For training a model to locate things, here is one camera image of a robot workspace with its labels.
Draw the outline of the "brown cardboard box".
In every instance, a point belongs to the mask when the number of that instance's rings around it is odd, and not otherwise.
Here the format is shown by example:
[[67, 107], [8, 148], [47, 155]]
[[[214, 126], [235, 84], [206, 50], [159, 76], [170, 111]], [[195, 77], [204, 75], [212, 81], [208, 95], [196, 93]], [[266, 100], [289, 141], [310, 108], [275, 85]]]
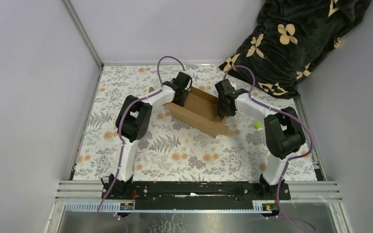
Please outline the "brown cardboard box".
[[227, 117], [218, 116], [218, 98], [198, 88], [192, 87], [183, 107], [175, 103], [165, 103], [171, 116], [196, 128], [213, 138], [228, 135]]

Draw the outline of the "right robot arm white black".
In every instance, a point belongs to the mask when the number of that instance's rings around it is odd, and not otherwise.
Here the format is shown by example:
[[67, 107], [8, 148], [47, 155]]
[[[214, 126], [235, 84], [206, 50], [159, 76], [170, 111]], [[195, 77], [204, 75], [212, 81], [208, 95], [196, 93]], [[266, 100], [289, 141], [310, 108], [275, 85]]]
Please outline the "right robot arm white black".
[[306, 141], [295, 109], [276, 109], [252, 98], [243, 88], [236, 90], [227, 79], [216, 83], [215, 88], [218, 92], [219, 116], [233, 117], [236, 112], [242, 112], [254, 119], [264, 120], [266, 145], [271, 158], [259, 178], [259, 193], [263, 199], [273, 199], [278, 194], [287, 161], [296, 155]]

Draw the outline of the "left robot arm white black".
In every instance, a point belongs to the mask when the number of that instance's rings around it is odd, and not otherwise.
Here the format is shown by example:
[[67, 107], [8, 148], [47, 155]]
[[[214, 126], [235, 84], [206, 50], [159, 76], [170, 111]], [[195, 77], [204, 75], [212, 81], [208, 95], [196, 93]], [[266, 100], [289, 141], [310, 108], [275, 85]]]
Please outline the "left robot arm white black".
[[162, 83], [144, 97], [128, 95], [116, 120], [121, 149], [117, 172], [111, 177], [106, 193], [124, 200], [131, 194], [132, 166], [140, 140], [147, 133], [153, 107], [174, 103], [183, 107], [192, 87], [192, 78], [179, 72], [176, 78]]

